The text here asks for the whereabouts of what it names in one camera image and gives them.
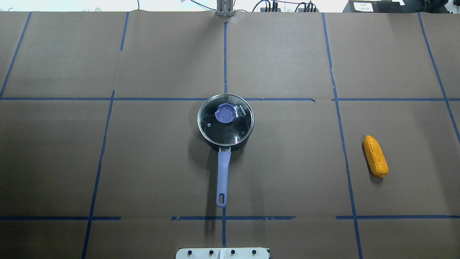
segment corn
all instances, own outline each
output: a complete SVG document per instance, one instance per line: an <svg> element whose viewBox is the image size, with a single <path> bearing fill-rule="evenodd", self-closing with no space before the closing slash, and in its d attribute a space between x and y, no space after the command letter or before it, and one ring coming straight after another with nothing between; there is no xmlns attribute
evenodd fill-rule
<svg viewBox="0 0 460 259"><path fill-rule="evenodd" d="M364 152L372 174L384 178L389 172L388 165L379 143L369 135L364 138Z"/></svg>

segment white bracket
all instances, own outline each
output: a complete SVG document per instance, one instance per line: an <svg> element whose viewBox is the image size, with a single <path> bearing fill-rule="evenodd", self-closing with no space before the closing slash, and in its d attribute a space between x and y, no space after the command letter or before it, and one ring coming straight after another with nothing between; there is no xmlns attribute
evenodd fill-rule
<svg viewBox="0 0 460 259"><path fill-rule="evenodd" d="M270 259L268 248L182 248L176 259Z"/></svg>
<svg viewBox="0 0 460 259"><path fill-rule="evenodd" d="M233 12L233 0L217 0L217 12L216 16L220 17L232 17Z"/></svg>

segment gray metal bracket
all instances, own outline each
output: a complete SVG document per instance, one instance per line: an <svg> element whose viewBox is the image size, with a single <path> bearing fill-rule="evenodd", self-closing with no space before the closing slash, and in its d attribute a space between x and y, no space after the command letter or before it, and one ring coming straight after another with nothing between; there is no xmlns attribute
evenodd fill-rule
<svg viewBox="0 0 460 259"><path fill-rule="evenodd" d="M233 11L233 0L217 0L217 11L216 16L220 17L232 17Z"/></svg>

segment blue handle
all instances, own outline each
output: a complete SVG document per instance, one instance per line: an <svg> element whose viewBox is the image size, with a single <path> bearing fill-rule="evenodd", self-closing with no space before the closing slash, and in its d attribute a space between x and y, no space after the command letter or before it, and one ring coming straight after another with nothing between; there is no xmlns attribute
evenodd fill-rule
<svg viewBox="0 0 460 259"><path fill-rule="evenodd" d="M231 152L219 151L217 155L217 197L216 204L219 208L227 206L227 192L229 187L229 163Z"/></svg>

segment lid knob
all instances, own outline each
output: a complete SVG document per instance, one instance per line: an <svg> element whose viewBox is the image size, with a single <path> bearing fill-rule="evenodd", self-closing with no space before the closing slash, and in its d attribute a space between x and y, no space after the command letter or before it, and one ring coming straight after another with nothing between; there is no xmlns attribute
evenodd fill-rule
<svg viewBox="0 0 460 259"><path fill-rule="evenodd" d="M216 119L222 123L230 123L235 118L235 108L229 103L219 105L217 111L214 113Z"/></svg>

